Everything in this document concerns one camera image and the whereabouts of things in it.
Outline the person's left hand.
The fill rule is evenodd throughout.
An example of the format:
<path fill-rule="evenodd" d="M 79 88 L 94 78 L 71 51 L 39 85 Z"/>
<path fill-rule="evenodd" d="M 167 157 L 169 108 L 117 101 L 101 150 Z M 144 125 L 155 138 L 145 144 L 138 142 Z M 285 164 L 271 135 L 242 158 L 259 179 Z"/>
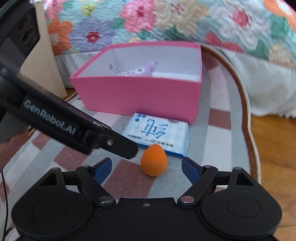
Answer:
<path fill-rule="evenodd" d="M 13 155 L 27 142 L 29 139 L 29 129 L 25 129 L 21 133 L 17 133 L 9 141 L 1 143 L 0 146 L 0 163 L 1 171 L 10 161 Z"/>

